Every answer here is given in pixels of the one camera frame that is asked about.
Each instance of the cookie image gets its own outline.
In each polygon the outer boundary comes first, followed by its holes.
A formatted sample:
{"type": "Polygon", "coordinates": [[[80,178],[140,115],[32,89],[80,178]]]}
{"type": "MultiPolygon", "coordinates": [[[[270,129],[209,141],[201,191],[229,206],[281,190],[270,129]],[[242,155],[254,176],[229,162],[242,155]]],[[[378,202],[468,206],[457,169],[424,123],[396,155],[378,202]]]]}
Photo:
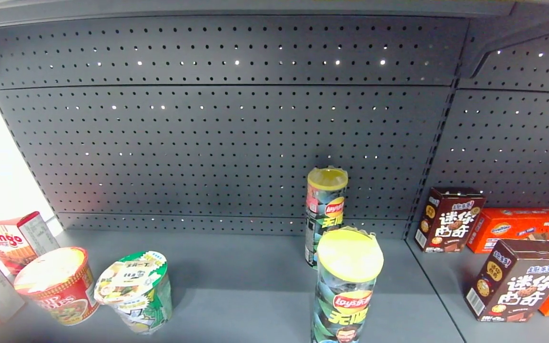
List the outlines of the cookie image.
{"type": "Polygon", "coordinates": [[[477,289],[478,293],[480,293],[482,297],[488,297],[488,295],[490,294],[490,287],[488,286],[488,282],[484,280],[478,280],[477,289]]]}
{"type": "Polygon", "coordinates": [[[490,310],[494,313],[501,313],[501,312],[505,311],[506,308],[508,308],[508,307],[505,306],[505,305],[497,304],[497,305],[493,306],[493,308],[491,308],[490,310]]]}
{"type": "Polygon", "coordinates": [[[422,232],[428,232],[429,231],[429,223],[426,220],[423,220],[421,222],[421,231],[422,232]]]}
{"type": "Polygon", "coordinates": [[[448,228],[451,230],[459,230],[459,228],[463,225],[463,222],[460,220],[456,220],[452,224],[448,224],[448,228]]]}
{"type": "Polygon", "coordinates": [[[531,287],[527,287],[527,289],[521,289],[520,291],[517,292],[517,294],[518,294],[519,297],[525,298],[525,297],[528,297],[528,296],[532,295],[537,290],[538,290],[537,287],[531,286],[531,287]]]}
{"type": "Polygon", "coordinates": [[[427,217],[433,219],[433,217],[436,216],[436,209],[434,209],[431,205],[427,205],[427,207],[425,207],[425,214],[427,217]]]}

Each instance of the perforated metal backboard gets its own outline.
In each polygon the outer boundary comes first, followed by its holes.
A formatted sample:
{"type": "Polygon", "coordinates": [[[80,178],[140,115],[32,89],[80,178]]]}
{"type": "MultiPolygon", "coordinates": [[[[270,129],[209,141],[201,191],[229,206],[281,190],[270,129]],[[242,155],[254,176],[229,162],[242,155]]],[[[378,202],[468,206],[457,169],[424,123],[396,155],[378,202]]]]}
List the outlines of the perforated metal backboard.
{"type": "Polygon", "coordinates": [[[467,22],[224,16],[0,28],[0,89],[124,84],[449,85],[467,22]]]}
{"type": "Polygon", "coordinates": [[[462,88],[549,91],[549,35],[491,52],[462,88]]]}
{"type": "Polygon", "coordinates": [[[452,185],[491,207],[549,207],[549,93],[457,91],[427,179],[452,185]]]}
{"type": "Polygon", "coordinates": [[[347,218],[405,221],[447,95],[64,87],[0,91],[0,108],[58,213],[298,218],[308,172],[331,164],[349,171],[347,218]]]}
{"type": "Polygon", "coordinates": [[[0,110],[67,228],[301,234],[305,176],[335,165],[350,176],[346,223],[402,237],[467,23],[215,16],[0,28],[0,110]]]}

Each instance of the instant noodle cup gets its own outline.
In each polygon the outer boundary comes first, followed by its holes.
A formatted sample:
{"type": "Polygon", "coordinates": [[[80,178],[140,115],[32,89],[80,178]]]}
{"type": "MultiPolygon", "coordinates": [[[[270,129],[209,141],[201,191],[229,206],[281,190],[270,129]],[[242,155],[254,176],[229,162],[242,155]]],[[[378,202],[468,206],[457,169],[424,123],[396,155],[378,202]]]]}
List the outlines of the instant noodle cup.
{"type": "Polygon", "coordinates": [[[79,247],[58,248],[34,259],[18,274],[14,288],[62,325],[79,324],[99,307],[88,253],[79,247]]]}
{"type": "Polygon", "coordinates": [[[316,268],[316,247],[325,232],[342,224],[348,174],[329,166],[309,173],[306,194],[305,259],[316,268]]]}
{"type": "Polygon", "coordinates": [[[349,226],[326,232],[317,252],[311,343],[358,343],[383,252],[373,234],[349,226]]]}
{"type": "Polygon", "coordinates": [[[152,334],[173,314],[166,258],[135,252],[114,262],[97,280],[94,297],[114,308],[138,334],[152,334]]]}

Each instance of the gray metal shelf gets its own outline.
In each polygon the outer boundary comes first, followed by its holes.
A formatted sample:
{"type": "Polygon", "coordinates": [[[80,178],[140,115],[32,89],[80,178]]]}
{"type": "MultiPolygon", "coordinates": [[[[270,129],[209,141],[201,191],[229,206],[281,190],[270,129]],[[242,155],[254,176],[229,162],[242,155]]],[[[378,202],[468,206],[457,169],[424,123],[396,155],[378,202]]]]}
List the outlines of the gray metal shelf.
{"type": "Polygon", "coordinates": [[[498,341],[549,342],[549,317],[536,313],[527,323],[481,323],[475,319],[464,300],[464,289],[484,264],[488,254],[474,254],[465,249],[459,254],[425,254],[414,241],[416,227],[410,230],[407,243],[436,289],[455,325],[467,343],[481,343],[485,336],[498,341]]]}
{"type": "Polygon", "coordinates": [[[508,15],[512,1],[477,0],[3,0],[0,26],[30,22],[151,15],[196,14],[361,14],[485,17],[508,15]]]}
{"type": "MultiPolygon", "coordinates": [[[[175,306],[150,342],[308,342],[316,272],[304,239],[291,236],[67,231],[64,246],[89,252],[95,275],[142,249],[165,254],[175,306]]],[[[453,322],[402,240],[381,239],[386,264],[376,283],[365,342],[462,342],[453,322]],[[416,330],[408,330],[414,323],[416,330]]],[[[61,326],[29,304],[0,328],[0,342],[143,342],[111,308],[61,326]]]]}

